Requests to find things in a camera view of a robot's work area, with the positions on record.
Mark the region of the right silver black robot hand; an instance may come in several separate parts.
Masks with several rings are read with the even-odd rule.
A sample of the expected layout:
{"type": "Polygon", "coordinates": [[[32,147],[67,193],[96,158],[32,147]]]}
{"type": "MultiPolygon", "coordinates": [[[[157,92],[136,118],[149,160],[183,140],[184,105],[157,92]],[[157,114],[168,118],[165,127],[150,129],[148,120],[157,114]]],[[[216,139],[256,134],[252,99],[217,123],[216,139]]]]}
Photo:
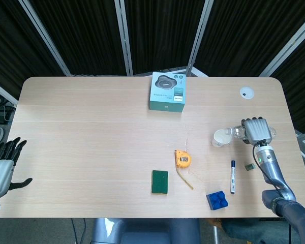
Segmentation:
{"type": "Polygon", "coordinates": [[[241,125],[244,128],[244,143],[254,145],[261,140],[265,140],[267,144],[271,143],[272,135],[266,119],[247,118],[241,121],[241,125]]]}

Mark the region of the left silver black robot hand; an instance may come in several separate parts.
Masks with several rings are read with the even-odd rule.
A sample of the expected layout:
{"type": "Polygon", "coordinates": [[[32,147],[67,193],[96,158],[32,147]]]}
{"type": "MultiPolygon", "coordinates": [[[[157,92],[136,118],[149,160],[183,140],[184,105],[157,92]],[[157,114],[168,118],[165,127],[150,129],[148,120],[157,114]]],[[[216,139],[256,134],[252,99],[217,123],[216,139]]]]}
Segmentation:
{"type": "Polygon", "coordinates": [[[0,143],[0,198],[8,191],[24,188],[33,181],[28,178],[23,182],[12,182],[15,166],[26,143],[26,140],[21,141],[19,137],[0,143]]]}

